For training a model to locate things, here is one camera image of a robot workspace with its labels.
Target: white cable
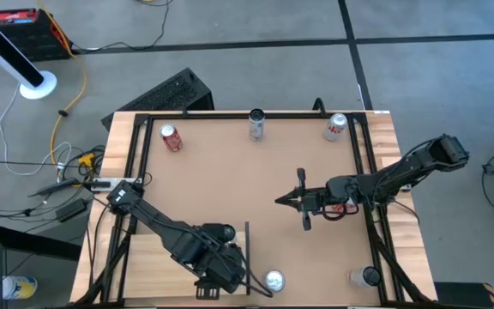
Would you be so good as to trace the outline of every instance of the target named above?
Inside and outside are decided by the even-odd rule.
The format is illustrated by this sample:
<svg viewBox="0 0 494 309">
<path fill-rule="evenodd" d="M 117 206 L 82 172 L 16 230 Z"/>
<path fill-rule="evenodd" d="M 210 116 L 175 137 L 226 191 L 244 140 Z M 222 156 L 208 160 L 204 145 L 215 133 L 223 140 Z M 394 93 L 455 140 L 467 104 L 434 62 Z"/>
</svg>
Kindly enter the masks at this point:
<svg viewBox="0 0 494 309">
<path fill-rule="evenodd" d="M 3 127 L 1 125 L 1 123 L 3 122 L 3 119 L 5 118 L 5 115 L 7 115 L 7 112 L 9 111 L 10 107 L 13 106 L 13 104 L 15 103 L 15 99 L 16 99 L 16 94 L 18 94 L 18 88 L 20 87 L 20 83 L 18 83 L 18 85 L 16 86 L 16 90 L 15 90 L 15 94 L 13 94 L 13 98 L 10 100 L 10 103 L 9 103 L 9 106 L 7 106 L 7 108 L 5 108 L 5 111 L 3 111 L 3 114 L 1 115 L 0 117 L 0 133 L 1 133 L 1 138 L 3 139 L 3 146 L 4 146 L 4 152 L 3 152 L 3 157 L 5 159 L 5 166 L 7 167 L 7 170 L 9 170 L 9 172 L 13 173 L 14 175 L 18 175 L 18 176 L 32 176 L 34 174 L 36 174 L 37 172 L 39 172 L 39 170 L 41 170 L 41 168 L 43 168 L 43 164 L 47 161 L 47 159 L 49 159 L 49 157 L 51 156 L 52 153 L 54 153 L 55 151 L 57 151 L 59 148 L 61 148 L 62 146 L 67 146 L 68 147 L 68 155 L 66 156 L 66 161 L 65 162 L 68 162 L 69 160 L 69 155 L 71 154 L 72 152 L 72 145 L 69 143 L 69 142 L 62 142 L 60 145 L 56 146 L 49 154 L 47 154 L 45 156 L 45 158 L 43 159 L 43 161 L 41 161 L 41 164 L 38 166 L 38 168 L 36 170 L 34 170 L 33 172 L 30 172 L 30 173 L 18 173 L 16 171 L 14 171 L 12 168 L 10 168 L 9 166 L 9 163 L 7 163 L 7 141 L 5 140 L 5 133 L 3 132 Z"/>
</svg>

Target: wooden tabletop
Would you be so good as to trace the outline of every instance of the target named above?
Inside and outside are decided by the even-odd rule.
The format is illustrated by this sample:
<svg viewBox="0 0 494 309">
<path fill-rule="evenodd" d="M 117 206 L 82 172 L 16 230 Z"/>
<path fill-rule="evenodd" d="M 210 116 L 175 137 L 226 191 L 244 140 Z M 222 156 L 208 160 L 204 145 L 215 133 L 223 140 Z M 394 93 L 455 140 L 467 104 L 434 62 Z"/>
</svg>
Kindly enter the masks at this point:
<svg viewBox="0 0 494 309">
<path fill-rule="evenodd" d="M 176 112 L 154 113 L 171 114 Z M 127 155 L 129 152 L 130 137 L 133 130 L 134 118 L 134 112 L 117 112 L 114 115 L 110 135 L 108 137 L 108 143 L 106 145 L 105 157 L 102 164 L 101 177 L 123 177 Z M 401 154 L 395 136 L 392 118 L 389 112 L 367 112 L 367 118 L 373 151 L 377 160 L 377 167 L 382 168 L 398 161 L 401 157 Z M 361 147 L 362 159 L 364 162 L 364 169 L 365 172 L 368 173 L 369 164 L 367 162 L 367 156 L 364 149 L 364 140 L 361 135 L 361 129 L 359 127 L 357 128 L 357 131 L 358 143 Z M 143 135 L 144 132 L 143 130 L 141 130 L 139 136 Z M 140 158 L 141 149 L 142 148 L 139 147 L 136 150 L 136 167 L 138 166 L 138 158 Z M 104 201 L 105 195 L 99 194 L 98 198 Z M 401 193 L 400 195 L 398 195 L 397 200 L 413 209 L 413 201 L 410 194 Z M 91 235 L 91 239 L 93 239 L 94 237 L 94 229 L 97 225 L 97 222 L 99 221 L 100 213 L 103 209 L 104 206 L 98 204 L 97 202 L 93 203 L 88 223 L 88 232 Z M 416 218 L 401 207 L 396 207 L 394 205 L 389 206 L 388 218 L 398 262 L 409 275 L 409 277 L 413 280 L 413 282 L 419 287 L 422 293 L 430 297 L 431 299 L 435 299 L 436 291 L 434 289 L 430 268 L 428 266 L 425 248 L 422 241 L 422 236 L 420 234 Z M 105 266 L 111 227 L 114 224 L 114 219 L 114 215 L 106 212 L 104 213 L 102 220 L 100 220 L 96 243 L 96 257 L 93 263 L 93 272 L 95 276 L 97 276 Z M 393 285 L 391 282 L 391 277 L 389 275 L 389 270 L 385 265 L 386 263 L 383 261 L 384 277 L 388 289 L 388 295 L 390 299 L 393 299 Z M 81 251 L 81 257 L 75 275 L 75 282 L 70 296 L 70 301 L 79 299 L 87 291 L 89 270 L 90 265 L 88 258 L 88 246 L 87 238 L 85 238 L 83 250 Z M 121 264 L 119 264 L 114 271 L 114 280 L 112 281 L 110 293 L 111 299 L 115 299 L 117 297 L 117 282 L 120 275 Z M 352 302 L 352 304 L 348 303 L 336 305 L 363 305 L 359 304 L 355 300 L 352 300 Z M 155 302 L 154 299 L 128 298 L 126 304 L 128 306 L 153 306 L 160 303 Z M 370 300 L 365 305 L 376 304 L 374 303 L 374 300 Z"/>
</svg>

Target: black metal frame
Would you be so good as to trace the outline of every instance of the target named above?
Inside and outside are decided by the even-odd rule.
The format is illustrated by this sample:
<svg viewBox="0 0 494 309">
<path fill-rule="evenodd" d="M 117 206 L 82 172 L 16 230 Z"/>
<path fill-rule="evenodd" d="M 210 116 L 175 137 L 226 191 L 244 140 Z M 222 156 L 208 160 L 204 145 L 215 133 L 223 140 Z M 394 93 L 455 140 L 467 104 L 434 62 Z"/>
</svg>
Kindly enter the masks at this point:
<svg viewBox="0 0 494 309">
<path fill-rule="evenodd" d="M 313 111 L 318 111 L 318 112 L 267 112 L 266 118 L 268 119 L 311 119 L 311 118 L 329 118 L 330 115 L 327 114 L 325 110 L 325 106 L 322 103 L 321 99 L 317 99 L 313 108 Z M 363 133 L 363 138 L 364 138 L 364 144 L 365 148 L 367 149 L 367 156 L 368 160 L 370 163 L 370 171 L 373 173 L 377 169 L 377 164 L 375 161 L 374 153 L 372 150 L 372 144 L 371 144 L 371 137 L 370 137 L 370 132 L 369 132 L 369 127 L 367 124 L 367 117 L 365 112 L 346 112 L 344 113 L 347 120 L 348 120 L 348 127 L 350 131 L 350 137 L 352 140 L 352 151 L 354 154 L 354 163 L 356 166 L 356 171 L 358 174 L 364 173 L 364 168 L 363 168 L 363 163 L 361 160 L 361 153 L 359 150 L 359 144 L 358 144 L 358 136 L 357 136 L 357 131 L 356 131 L 356 124 L 355 121 L 357 121 L 362 129 Z M 129 149 L 129 154 L 127 158 L 127 167 L 125 168 L 125 177 L 130 177 L 128 175 L 131 175 L 132 173 L 132 162 L 135 160 L 135 152 L 136 152 L 136 144 L 139 138 L 139 133 L 140 133 L 140 126 L 142 124 L 146 124 L 146 132 L 144 135 L 144 140 L 143 140 L 143 145 L 142 145 L 142 154 L 141 154 L 141 159 L 140 159 L 140 166 L 138 167 L 139 173 L 138 177 L 141 178 L 146 172 L 147 168 L 147 163 L 148 163 L 148 153 L 150 149 L 150 142 L 152 140 L 152 134 L 153 134 L 153 129 L 154 129 L 154 121 L 155 120 L 171 120 L 171 119 L 248 119 L 249 113 L 248 112 L 223 112 L 223 113 L 216 113 L 216 112 L 182 112 L 182 113 L 165 113 L 165 114 L 136 114 L 135 122 L 134 122 L 134 129 L 131 137 L 131 143 L 130 143 L 130 149 Z M 368 231 L 368 237 L 370 241 L 370 250 L 371 250 L 371 257 L 373 260 L 374 266 L 382 272 L 382 265 L 381 265 L 381 259 L 379 255 L 379 250 L 386 250 L 386 252 L 389 254 L 390 257 L 395 259 L 395 253 L 394 253 L 394 245 L 392 243 L 392 237 L 390 234 L 389 230 L 389 223 L 388 223 L 388 218 L 386 216 L 385 212 L 379 211 L 379 215 L 381 216 L 381 229 L 383 231 L 383 236 L 384 236 L 384 244 L 385 248 L 382 248 L 381 246 L 379 247 L 379 244 L 376 242 L 375 237 L 378 237 L 378 235 L 375 236 L 376 233 L 372 233 L 371 229 L 374 229 L 374 222 L 372 221 L 372 214 L 369 211 L 369 207 L 365 205 L 363 207 L 364 209 L 364 214 L 365 214 L 365 224 L 367 226 L 367 231 Z M 120 224 L 123 223 L 123 217 L 119 218 L 119 216 L 116 218 L 116 223 L 114 228 L 112 229 L 112 236 L 111 239 L 118 239 L 119 234 L 121 233 L 121 226 Z M 131 218 L 130 220 L 130 225 L 128 228 L 128 233 L 135 233 L 136 232 L 136 220 L 134 218 Z M 124 263 L 123 263 L 123 268 L 122 268 L 122 274 L 120 278 L 120 283 L 119 283 L 119 290 L 118 290 L 118 296 L 117 296 L 117 301 L 118 302 L 123 302 L 123 290 L 124 290 L 124 279 L 125 279 L 125 273 L 127 269 L 127 260 L 128 260 L 128 255 L 129 255 L 129 243 L 122 244 L 126 246 L 126 251 L 124 254 L 119 254 L 116 255 L 115 253 L 117 252 L 117 245 L 116 249 L 113 250 L 112 254 L 108 254 L 108 258 L 106 260 L 106 265 L 110 264 L 116 264 L 116 259 L 119 259 L 121 255 L 124 255 Z M 107 302 L 109 298 L 109 290 L 110 290 L 110 284 L 111 284 L 111 273 L 112 270 L 105 272 L 105 281 L 103 285 L 103 291 L 105 292 L 102 296 L 102 301 Z M 403 293 L 402 293 L 402 288 L 400 283 L 398 282 L 396 275 L 393 273 L 393 282 L 394 282 L 394 288 L 395 288 L 395 296 L 396 300 L 399 302 L 405 301 L 403 298 Z M 381 281 L 379 285 L 377 286 L 378 290 L 378 295 L 379 295 L 379 300 L 381 304 L 385 304 L 389 302 L 388 300 L 388 295 L 387 295 L 387 290 L 384 281 Z"/>
</svg>

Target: gray floor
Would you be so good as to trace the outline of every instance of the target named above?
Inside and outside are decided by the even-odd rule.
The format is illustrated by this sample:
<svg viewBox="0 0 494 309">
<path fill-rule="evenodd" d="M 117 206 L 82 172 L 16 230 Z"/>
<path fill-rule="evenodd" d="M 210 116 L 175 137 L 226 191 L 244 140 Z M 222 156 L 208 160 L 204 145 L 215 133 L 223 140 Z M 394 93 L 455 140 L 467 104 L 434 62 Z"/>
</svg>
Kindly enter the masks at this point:
<svg viewBox="0 0 494 309">
<path fill-rule="evenodd" d="M 119 40 L 147 44 L 159 34 L 165 10 L 133 0 L 45 2 L 68 36 L 83 47 Z M 33 7 L 34 3 L 0 0 L 0 9 Z M 494 33 L 494 1 L 348 0 L 347 5 L 354 33 L 360 38 Z M 161 44 L 345 36 L 334 0 L 175 0 Z M 358 48 L 373 106 L 392 112 L 403 151 L 446 132 L 458 136 L 471 152 L 467 167 L 436 173 L 413 193 L 434 279 L 494 285 L 494 210 L 479 186 L 481 165 L 494 154 L 494 40 Z M 217 109 L 302 109 L 311 107 L 317 96 L 328 108 L 361 109 L 346 45 L 106 54 L 84 59 L 89 72 L 86 97 L 57 136 L 57 143 L 68 141 L 80 148 L 104 144 L 107 133 L 99 119 L 185 67 L 212 89 Z M 46 155 L 57 110 L 81 86 L 81 72 L 73 61 L 37 65 L 55 73 L 59 85 L 43 100 L 17 99 L 5 122 L 9 158 L 14 161 L 40 161 Z M 15 86 L 15 80 L 0 69 L 0 114 Z M 54 178 L 50 167 L 36 176 L 19 178 L 0 165 L 0 208 L 37 204 L 39 199 L 26 195 Z M 488 185 L 494 199 L 494 178 Z M 52 198 L 49 206 L 70 194 Z M 35 226 L 4 219 L 0 225 L 18 230 Z M 71 239 L 84 229 L 84 218 L 47 228 L 37 231 Z M 17 274 L 38 277 L 40 290 L 31 300 L 11 306 L 65 303 L 74 272 L 73 263 L 32 258 Z"/>
</svg>

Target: black box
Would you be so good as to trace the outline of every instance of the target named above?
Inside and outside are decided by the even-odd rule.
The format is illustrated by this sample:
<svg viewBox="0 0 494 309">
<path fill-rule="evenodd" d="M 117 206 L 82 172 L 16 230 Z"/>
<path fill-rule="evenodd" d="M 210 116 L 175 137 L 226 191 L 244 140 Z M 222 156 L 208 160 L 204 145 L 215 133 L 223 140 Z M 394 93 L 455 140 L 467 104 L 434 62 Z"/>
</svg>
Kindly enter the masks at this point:
<svg viewBox="0 0 494 309">
<path fill-rule="evenodd" d="M 211 90 L 190 68 L 170 77 L 145 94 L 119 108 L 122 111 L 214 111 Z M 102 118 L 102 125 L 110 130 L 113 113 Z"/>
<path fill-rule="evenodd" d="M 32 62 L 70 58 L 63 40 L 66 39 L 69 46 L 71 41 L 60 36 L 42 9 L 0 10 L 0 31 Z"/>
</svg>

